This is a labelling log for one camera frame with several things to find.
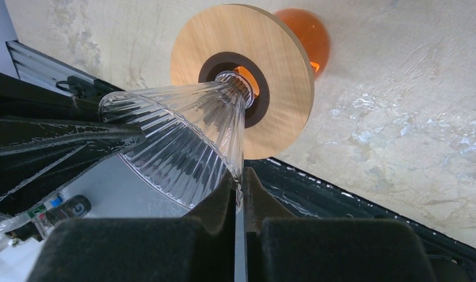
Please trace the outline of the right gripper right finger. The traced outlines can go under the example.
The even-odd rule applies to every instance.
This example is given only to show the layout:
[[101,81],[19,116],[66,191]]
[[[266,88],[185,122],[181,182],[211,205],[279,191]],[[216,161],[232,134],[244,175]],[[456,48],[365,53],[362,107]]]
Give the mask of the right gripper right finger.
[[308,219],[243,171],[248,281],[434,281],[418,236],[394,220]]

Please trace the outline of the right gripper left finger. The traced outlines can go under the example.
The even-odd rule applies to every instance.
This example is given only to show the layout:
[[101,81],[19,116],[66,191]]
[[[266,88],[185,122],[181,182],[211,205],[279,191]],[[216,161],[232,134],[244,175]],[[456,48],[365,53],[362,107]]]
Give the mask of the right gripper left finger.
[[233,281],[237,181],[178,218],[70,219],[46,241],[29,281]]

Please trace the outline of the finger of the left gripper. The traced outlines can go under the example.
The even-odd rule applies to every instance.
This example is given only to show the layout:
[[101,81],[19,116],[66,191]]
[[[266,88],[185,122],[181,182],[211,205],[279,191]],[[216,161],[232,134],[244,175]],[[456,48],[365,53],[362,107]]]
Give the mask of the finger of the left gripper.
[[0,119],[0,218],[30,211],[99,162],[144,140],[139,126]]

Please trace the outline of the light wooden ring coaster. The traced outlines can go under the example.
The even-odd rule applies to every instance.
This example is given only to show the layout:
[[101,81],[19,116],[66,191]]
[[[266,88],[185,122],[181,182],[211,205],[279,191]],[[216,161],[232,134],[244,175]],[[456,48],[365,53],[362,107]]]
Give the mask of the light wooden ring coaster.
[[213,79],[244,66],[260,85],[244,130],[246,159],[287,149],[303,131],[314,101],[306,51],[291,29],[270,12],[246,4],[206,8],[177,35],[170,58],[174,85]]

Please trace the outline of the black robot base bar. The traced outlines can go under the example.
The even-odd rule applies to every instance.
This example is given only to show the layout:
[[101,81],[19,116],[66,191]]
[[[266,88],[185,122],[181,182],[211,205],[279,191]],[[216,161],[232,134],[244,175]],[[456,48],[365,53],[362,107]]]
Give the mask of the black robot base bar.
[[[0,119],[22,118],[105,123],[101,121],[101,118],[99,116],[99,102],[89,102],[83,100],[76,101],[71,97],[54,93],[47,89],[40,88],[39,86],[35,86],[30,83],[26,83],[21,80],[4,75],[3,73],[0,73]],[[240,182],[237,182],[237,191],[235,196],[236,218],[234,255],[236,249],[238,248],[244,251],[245,279],[246,281],[248,281],[246,277],[246,246],[243,211],[244,200],[242,191],[243,171],[245,168],[247,167],[243,165],[242,179]],[[286,169],[275,169],[270,165],[262,164],[254,165],[250,168],[255,171],[266,191],[283,206],[284,204],[283,201],[280,199],[279,194],[277,192],[270,191],[272,187],[285,189],[287,192],[288,199],[291,199],[293,197],[294,192],[300,192],[302,196],[308,195],[307,183],[301,180],[299,177],[294,177],[294,175],[291,172],[288,172]],[[300,218],[351,218],[364,220],[385,219],[399,221],[400,223],[404,223],[408,227],[410,227],[412,231],[418,236],[419,241],[424,248],[426,257],[428,258],[433,273],[435,275],[434,281],[476,281],[476,251],[473,251],[472,253],[467,255],[460,254],[458,256],[454,256],[445,252],[440,252],[439,249],[431,247],[429,241],[429,238],[431,236],[431,230],[426,227],[421,227],[413,223],[406,223],[400,219],[391,219],[388,216],[382,215],[380,212],[375,212],[366,217],[363,216],[360,211],[354,210],[353,208],[349,208],[348,210],[342,210],[339,209],[338,202],[334,201],[333,199],[327,199],[326,203],[328,204],[328,214],[323,215],[321,218]],[[76,196],[72,200],[68,200],[64,204],[61,204],[59,207],[47,211],[43,215],[44,223],[39,223],[39,215],[32,215],[31,213],[32,210],[37,208],[38,205],[31,208],[30,211],[26,213],[10,218],[0,218],[0,239],[8,238],[12,234],[17,234],[18,230],[23,226],[26,226],[29,223],[35,223],[35,227],[32,229],[32,233],[39,236],[46,243],[48,238],[50,238],[52,232],[60,224],[70,219],[83,219],[82,214],[90,210],[90,204],[86,201],[86,199],[83,196]],[[162,217],[142,216],[140,218]]]

